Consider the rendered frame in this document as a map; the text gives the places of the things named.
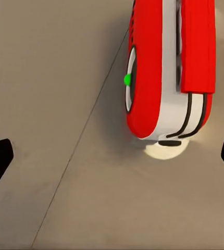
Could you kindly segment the radio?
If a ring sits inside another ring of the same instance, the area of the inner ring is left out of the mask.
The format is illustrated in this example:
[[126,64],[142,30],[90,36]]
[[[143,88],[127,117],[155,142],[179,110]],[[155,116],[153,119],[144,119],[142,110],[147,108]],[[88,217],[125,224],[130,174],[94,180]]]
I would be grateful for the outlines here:
[[180,146],[210,116],[215,0],[134,0],[129,28],[128,127],[140,140]]

